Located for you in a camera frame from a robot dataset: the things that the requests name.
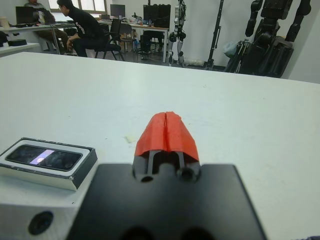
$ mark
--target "black screw hole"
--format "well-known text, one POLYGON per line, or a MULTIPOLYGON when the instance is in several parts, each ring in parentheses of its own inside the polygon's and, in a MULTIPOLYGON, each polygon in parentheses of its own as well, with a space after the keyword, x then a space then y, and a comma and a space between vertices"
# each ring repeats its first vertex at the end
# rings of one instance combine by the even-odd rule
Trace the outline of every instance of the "black screw hole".
POLYGON ((51 225, 54 215, 50 211, 44 211, 33 217, 29 224, 29 233, 31 235, 39 235, 45 232, 51 225))
POLYGON ((192 228, 187 230, 181 240, 215 240, 209 232, 201 228, 192 228))
POLYGON ((144 228, 135 227, 127 231, 121 240, 153 240, 153 237, 144 228))
POLYGON ((143 183, 148 183, 151 182, 154 178, 152 176, 145 176, 144 178, 142 178, 141 182, 143 183))
POLYGON ((195 173, 191 168, 180 169, 177 174, 182 180, 187 182, 196 180, 195 173))

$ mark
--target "window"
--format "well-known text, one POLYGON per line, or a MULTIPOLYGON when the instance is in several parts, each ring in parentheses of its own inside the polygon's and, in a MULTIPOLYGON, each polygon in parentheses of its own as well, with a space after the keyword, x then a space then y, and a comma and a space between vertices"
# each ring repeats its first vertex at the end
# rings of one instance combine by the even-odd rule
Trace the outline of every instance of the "window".
MULTIPOLYGON (((76 8, 82 9, 91 14, 105 14, 107 12, 107 0, 72 0, 76 8)), ((49 0, 50 10, 59 13, 57 0, 49 0)))

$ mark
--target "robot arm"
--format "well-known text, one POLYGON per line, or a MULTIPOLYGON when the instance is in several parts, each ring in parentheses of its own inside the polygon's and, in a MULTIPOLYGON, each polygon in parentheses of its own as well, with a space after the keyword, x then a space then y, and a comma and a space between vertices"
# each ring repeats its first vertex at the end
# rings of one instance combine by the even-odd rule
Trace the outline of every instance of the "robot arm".
POLYGON ((255 26, 257 23, 257 16, 258 16, 258 12, 260 11, 262 4, 263 4, 263 0, 255 0, 252 4, 251 4, 251 16, 250 16, 250 20, 248 21, 246 30, 245 30, 245 35, 247 37, 251 37, 254 34, 254 30, 255 30, 255 26))
POLYGON ((174 17, 174 35, 178 37, 179 33, 182 31, 186 20, 186 4, 184 0, 179 0, 179 4, 175 6, 175 17, 174 17))
POLYGON ((291 25, 288 34, 286 35, 286 41, 294 42, 300 30, 301 23, 306 15, 311 12, 310 0, 301 0, 300 6, 296 11, 296 15, 291 25))

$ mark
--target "white robot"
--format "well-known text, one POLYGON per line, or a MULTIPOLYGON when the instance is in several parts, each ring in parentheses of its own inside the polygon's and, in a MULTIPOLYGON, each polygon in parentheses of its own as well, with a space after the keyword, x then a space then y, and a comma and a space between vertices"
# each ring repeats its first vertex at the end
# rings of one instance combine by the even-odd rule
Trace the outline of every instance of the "white robot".
POLYGON ((181 51, 181 49, 184 44, 184 39, 187 36, 183 31, 183 26, 186 20, 186 9, 187 7, 184 0, 178 0, 178 5, 175 6, 174 32, 171 32, 169 36, 168 58, 170 67, 174 62, 174 52, 172 51, 172 47, 177 39, 178 62, 182 67, 185 66, 184 52, 181 51))

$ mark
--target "black shirt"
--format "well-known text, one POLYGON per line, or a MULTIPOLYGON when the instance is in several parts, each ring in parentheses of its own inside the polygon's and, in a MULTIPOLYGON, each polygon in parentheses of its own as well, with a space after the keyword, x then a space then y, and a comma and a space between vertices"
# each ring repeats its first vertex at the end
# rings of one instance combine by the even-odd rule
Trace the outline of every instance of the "black shirt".
POLYGON ((78 35, 82 39, 100 39, 103 38, 98 21, 88 12, 80 10, 76 7, 70 9, 68 14, 73 19, 78 35))

